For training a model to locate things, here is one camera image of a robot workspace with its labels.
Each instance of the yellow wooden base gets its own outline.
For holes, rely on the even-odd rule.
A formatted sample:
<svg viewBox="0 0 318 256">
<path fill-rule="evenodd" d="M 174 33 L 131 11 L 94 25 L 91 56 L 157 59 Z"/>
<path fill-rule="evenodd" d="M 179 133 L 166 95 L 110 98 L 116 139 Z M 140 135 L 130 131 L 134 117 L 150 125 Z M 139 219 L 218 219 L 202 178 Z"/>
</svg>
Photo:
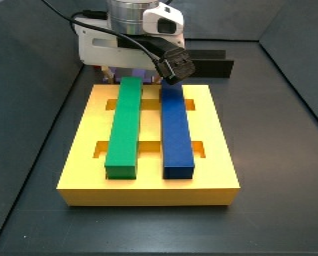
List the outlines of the yellow wooden base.
<svg viewBox="0 0 318 256">
<path fill-rule="evenodd" d="M 118 85 L 95 85 L 58 184 L 71 206 L 230 205 L 237 174 L 207 85 L 185 85 L 195 156 L 193 180 L 165 180 L 159 86 L 145 85 L 136 180 L 106 179 Z"/>
</svg>

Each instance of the gray wall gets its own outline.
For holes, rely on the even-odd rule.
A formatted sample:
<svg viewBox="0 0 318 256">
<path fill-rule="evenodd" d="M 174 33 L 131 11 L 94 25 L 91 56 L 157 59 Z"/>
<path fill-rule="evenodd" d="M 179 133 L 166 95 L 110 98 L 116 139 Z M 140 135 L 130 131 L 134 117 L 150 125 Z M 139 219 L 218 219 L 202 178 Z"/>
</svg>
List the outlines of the gray wall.
<svg viewBox="0 0 318 256">
<path fill-rule="evenodd" d="M 290 0 L 261 44 L 318 116 L 318 0 Z"/>
<path fill-rule="evenodd" d="M 72 6 L 72 4 L 75 5 L 75 9 L 80 10 L 80 9 L 88 9 L 88 8 L 99 8 L 102 10 L 106 10 L 106 0 L 66 0 L 64 1 L 66 4 L 68 4 L 68 6 Z"/>
<path fill-rule="evenodd" d="M 187 38 L 259 40 L 286 0 L 174 0 Z"/>
<path fill-rule="evenodd" d="M 0 228 L 82 67 L 75 41 L 40 1 L 0 2 Z"/>
</svg>

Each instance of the gray tabletop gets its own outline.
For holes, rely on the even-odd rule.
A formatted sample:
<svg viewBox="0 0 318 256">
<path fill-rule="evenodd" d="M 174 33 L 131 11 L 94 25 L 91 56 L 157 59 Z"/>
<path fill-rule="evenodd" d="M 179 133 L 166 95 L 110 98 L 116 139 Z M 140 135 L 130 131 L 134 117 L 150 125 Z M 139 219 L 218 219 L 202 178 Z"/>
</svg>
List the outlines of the gray tabletop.
<svg viewBox="0 0 318 256">
<path fill-rule="evenodd" d="M 91 87 L 86 67 L 0 235 L 0 253 L 318 252 L 318 121 L 257 43 L 226 49 L 230 79 L 209 84 L 241 182 L 230 207 L 68 207 L 56 192 Z"/>
</svg>

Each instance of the green block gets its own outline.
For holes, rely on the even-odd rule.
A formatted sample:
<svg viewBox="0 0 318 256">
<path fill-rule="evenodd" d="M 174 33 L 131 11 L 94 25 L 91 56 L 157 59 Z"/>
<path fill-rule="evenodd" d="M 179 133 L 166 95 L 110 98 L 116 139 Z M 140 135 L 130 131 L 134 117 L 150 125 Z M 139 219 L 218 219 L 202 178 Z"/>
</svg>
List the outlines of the green block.
<svg viewBox="0 0 318 256">
<path fill-rule="evenodd" d="M 140 126 L 142 79 L 123 77 L 104 167 L 108 179 L 135 179 Z"/>
</svg>

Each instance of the blue block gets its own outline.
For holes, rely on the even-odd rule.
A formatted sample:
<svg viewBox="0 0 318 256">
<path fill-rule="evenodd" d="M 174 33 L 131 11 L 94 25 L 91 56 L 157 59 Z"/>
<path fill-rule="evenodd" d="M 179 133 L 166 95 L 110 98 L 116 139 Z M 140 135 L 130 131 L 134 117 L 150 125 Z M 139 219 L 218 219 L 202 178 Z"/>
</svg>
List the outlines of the blue block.
<svg viewBox="0 0 318 256">
<path fill-rule="evenodd" d="M 193 179 L 195 161 L 182 83 L 162 81 L 163 178 Z"/>
</svg>

